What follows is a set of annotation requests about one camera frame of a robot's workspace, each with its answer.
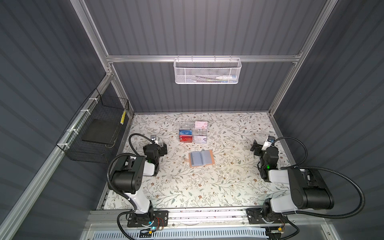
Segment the pink leather card holder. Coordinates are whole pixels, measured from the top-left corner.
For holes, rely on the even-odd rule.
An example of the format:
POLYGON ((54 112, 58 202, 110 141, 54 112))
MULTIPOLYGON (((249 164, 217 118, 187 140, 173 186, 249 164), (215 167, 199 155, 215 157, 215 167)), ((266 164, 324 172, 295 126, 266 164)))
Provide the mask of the pink leather card holder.
POLYGON ((189 153, 189 163, 191 168, 209 166, 215 164, 212 150, 203 150, 189 153))

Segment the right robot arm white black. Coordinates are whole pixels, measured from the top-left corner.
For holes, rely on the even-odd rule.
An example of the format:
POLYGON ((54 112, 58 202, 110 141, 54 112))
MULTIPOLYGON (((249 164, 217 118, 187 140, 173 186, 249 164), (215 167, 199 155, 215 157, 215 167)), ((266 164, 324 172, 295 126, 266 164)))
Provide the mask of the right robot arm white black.
POLYGON ((278 168, 279 150, 273 145, 276 138, 269 136, 264 144, 254 141, 251 152, 260 158, 257 165, 260 177, 268 183, 288 185, 290 193, 267 198, 259 210, 259 218, 273 223, 282 213, 298 210, 329 210, 334 198, 318 170, 298 169, 296 166, 278 168))

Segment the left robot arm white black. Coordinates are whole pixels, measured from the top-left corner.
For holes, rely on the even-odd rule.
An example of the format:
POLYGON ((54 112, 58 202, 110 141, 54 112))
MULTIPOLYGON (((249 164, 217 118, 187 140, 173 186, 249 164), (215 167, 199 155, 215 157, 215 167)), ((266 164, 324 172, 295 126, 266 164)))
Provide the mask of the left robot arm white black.
POLYGON ((123 197, 132 206, 135 217, 152 221, 155 212, 152 202, 141 189, 144 177, 155 177, 160 170, 160 158, 168 153, 167 144, 149 144, 143 147, 144 155, 122 153, 109 164, 109 189, 123 197))

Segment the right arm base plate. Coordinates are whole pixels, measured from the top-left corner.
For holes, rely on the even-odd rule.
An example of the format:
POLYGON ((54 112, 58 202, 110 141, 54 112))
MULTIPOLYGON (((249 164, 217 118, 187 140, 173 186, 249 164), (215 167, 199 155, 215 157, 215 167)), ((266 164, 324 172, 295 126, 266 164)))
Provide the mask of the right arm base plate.
POLYGON ((248 208, 246 214, 250 224, 285 224, 286 219, 280 213, 274 213, 263 207, 248 208))

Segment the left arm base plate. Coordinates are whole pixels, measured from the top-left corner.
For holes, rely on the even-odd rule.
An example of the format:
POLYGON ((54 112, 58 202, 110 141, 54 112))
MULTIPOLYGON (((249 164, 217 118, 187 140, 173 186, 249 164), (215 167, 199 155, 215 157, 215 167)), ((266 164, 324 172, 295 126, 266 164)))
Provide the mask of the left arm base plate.
POLYGON ((168 225, 169 211, 154 211, 146 214, 129 214, 128 228, 139 227, 166 227, 168 225))

